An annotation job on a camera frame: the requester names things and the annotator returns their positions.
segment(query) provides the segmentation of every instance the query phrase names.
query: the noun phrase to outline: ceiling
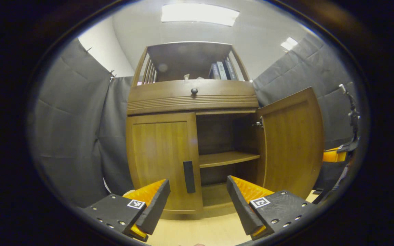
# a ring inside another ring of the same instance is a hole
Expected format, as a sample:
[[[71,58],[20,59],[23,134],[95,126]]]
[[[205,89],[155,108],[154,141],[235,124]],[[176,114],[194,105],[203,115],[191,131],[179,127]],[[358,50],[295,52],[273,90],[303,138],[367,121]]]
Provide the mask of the ceiling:
[[[203,22],[161,23],[168,3],[207,3],[239,11],[232,27]],[[256,78],[285,54],[288,37],[300,41],[307,29],[260,0],[142,0],[113,15],[116,38],[135,70],[146,46],[167,42],[208,41],[233,44],[250,77]]]

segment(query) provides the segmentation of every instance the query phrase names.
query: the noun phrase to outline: drawer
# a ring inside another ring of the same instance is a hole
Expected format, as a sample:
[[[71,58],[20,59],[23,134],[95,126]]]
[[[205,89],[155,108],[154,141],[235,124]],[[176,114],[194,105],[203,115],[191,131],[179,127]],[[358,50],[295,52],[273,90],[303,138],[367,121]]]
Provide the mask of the drawer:
[[[194,95],[191,89],[198,92]],[[247,81],[176,80],[130,89],[127,115],[184,110],[258,108],[253,85]]]

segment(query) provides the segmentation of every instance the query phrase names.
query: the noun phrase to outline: wooden cabinet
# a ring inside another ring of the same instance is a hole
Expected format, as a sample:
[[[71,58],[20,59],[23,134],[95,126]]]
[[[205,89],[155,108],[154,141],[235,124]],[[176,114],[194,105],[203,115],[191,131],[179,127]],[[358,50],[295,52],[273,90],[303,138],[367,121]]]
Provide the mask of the wooden cabinet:
[[[208,70],[214,59],[226,59],[233,50],[227,44],[185,43],[147,47],[136,69],[139,75],[148,54],[145,79],[137,85],[135,77],[127,108],[127,156],[135,188],[169,179],[171,193],[164,211],[179,214],[231,207],[228,175],[306,198],[324,150],[322,116],[313,89],[258,109],[249,81],[177,80],[191,69],[189,64],[180,66],[184,53],[200,59],[193,63],[199,75],[203,67]],[[193,49],[215,54],[197,56]],[[158,71],[162,57],[171,71]],[[241,61],[238,64],[248,78]]]

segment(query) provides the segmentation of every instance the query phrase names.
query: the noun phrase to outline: book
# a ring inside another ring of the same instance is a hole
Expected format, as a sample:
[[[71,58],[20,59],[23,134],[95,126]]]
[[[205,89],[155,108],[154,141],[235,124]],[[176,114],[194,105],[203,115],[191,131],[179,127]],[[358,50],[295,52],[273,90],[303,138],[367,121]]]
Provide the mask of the book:
[[[211,65],[211,70],[209,71],[209,78],[210,79],[221,79],[219,68],[216,63]]]
[[[227,79],[238,80],[238,77],[236,76],[235,71],[233,70],[232,63],[226,59],[223,61],[223,65],[226,71]]]
[[[217,67],[219,67],[221,79],[227,80],[227,76],[226,76],[226,72],[224,70],[223,62],[217,62]]]

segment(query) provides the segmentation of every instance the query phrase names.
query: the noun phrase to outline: gray curtain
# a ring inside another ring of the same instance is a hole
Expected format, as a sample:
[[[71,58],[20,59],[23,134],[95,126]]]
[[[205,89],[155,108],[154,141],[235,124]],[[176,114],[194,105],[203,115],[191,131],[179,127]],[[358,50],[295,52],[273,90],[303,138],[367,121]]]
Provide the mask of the gray curtain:
[[[312,86],[322,111],[326,149],[338,147],[352,138],[347,116],[350,103],[338,86],[344,84],[356,98],[354,78],[337,54],[322,40],[307,35],[253,80],[261,106]]]
[[[115,78],[110,82],[98,135],[104,179],[115,194],[133,189],[126,153],[126,109],[132,79]]]
[[[109,72],[75,39],[47,73],[34,110],[36,154],[45,174],[80,207],[108,195],[97,135],[109,81]]]

